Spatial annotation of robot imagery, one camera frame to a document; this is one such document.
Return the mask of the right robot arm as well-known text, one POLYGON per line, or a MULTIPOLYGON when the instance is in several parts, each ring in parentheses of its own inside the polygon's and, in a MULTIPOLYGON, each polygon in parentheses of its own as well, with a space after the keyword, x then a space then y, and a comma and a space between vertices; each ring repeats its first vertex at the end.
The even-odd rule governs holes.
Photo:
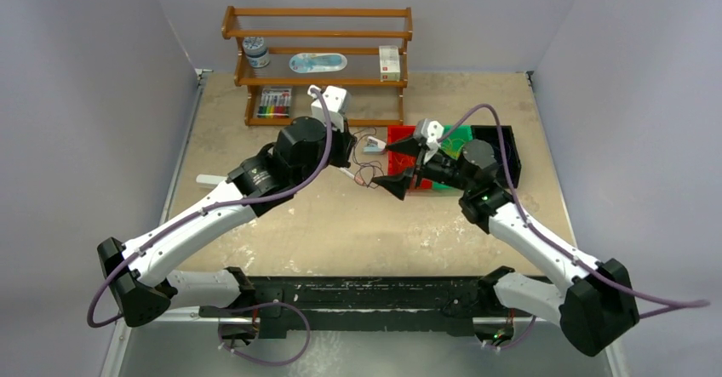
POLYGON ((627 268, 616 259, 603 262, 582 252, 519 207, 496 178, 501 165, 492 145, 468 141, 456 158, 443 151, 429 156, 425 146, 417 148, 414 166, 375 177, 373 183, 399 200, 420 180, 460 190, 466 220, 523 255, 547 278, 536 281, 516 271, 500 276, 478 292, 484 312, 518 309, 544 319, 589 357, 639 323, 627 268))

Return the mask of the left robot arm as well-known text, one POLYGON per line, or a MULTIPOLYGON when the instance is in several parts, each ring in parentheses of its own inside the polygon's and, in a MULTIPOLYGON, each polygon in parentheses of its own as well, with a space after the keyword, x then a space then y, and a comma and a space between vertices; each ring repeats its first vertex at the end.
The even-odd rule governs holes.
POLYGON ((345 168, 356 142, 345 117, 326 125, 298 117, 273 143, 235 168, 205 198, 172 220, 123 243, 109 237, 97 247, 104 286, 130 327, 153 321, 169 309, 224 308, 241 317, 251 311, 254 290, 238 268, 180 271, 178 265, 230 230, 250 223, 293 198, 320 171, 345 168))

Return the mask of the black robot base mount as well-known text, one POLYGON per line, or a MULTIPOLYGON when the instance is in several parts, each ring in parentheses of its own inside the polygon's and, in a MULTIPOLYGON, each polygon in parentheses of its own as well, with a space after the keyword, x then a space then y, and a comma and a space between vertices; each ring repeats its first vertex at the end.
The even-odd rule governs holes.
POLYGON ((440 332, 501 345, 521 333, 525 312, 503 307, 486 277, 251 277, 227 308, 200 317, 239 324, 249 335, 282 339, 291 330, 440 332))

